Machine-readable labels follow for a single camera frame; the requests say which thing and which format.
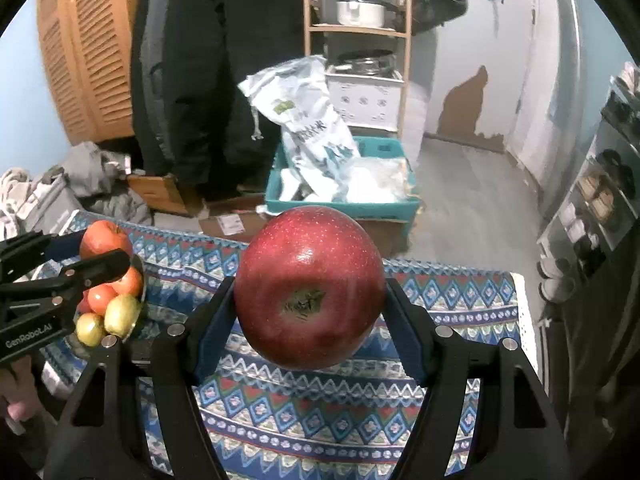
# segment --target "bowl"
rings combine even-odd
[[[126,338],[124,338],[123,341],[126,341],[127,339],[129,339],[136,332],[136,328],[140,324],[140,319],[143,317],[143,310],[145,310],[145,307],[146,307],[145,299],[146,299],[147,276],[145,274],[145,265],[142,259],[137,254],[134,254],[131,257],[131,265],[140,273],[140,276],[142,276],[142,292],[140,292],[138,297],[138,301],[140,302],[141,307],[138,313],[138,317],[136,318],[136,322],[133,328],[131,329],[131,332],[129,332],[129,335]],[[79,316],[80,314],[76,310],[76,315],[74,316],[74,322],[78,319]],[[84,360],[88,360],[89,357],[91,357],[91,351],[94,348],[81,343],[78,340],[78,336],[76,335],[75,332],[66,336],[65,340],[69,345],[69,347],[71,348],[71,350],[73,351],[73,353],[76,355],[76,357],[79,357]]]

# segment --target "hand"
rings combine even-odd
[[[13,373],[0,368],[0,398],[6,400],[7,412],[13,420],[29,420],[43,409],[31,373],[31,357],[18,359],[10,367]]]

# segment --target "floor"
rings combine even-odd
[[[415,173],[424,208],[405,256],[522,274],[535,324],[544,306],[536,270],[542,220],[522,170],[505,155],[425,138]],[[158,213],[155,222],[160,228],[200,231],[194,219]]]

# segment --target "black jacket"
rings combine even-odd
[[[271,165],[280,129],[260,117],[264,139],[236,85],[249,74],[301,57],[302,0],[169,0],[162,44],[167,161],[145,107],[140,47],[148,0],[134,24],[131,87],[134,130],[149,174],[173,173],[185,186],[232,193]]]

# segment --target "white drawer unit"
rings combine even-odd
[[[326,71],[331,103],[349,126],[398,131],[402,81],[398,71],[393,78]]]

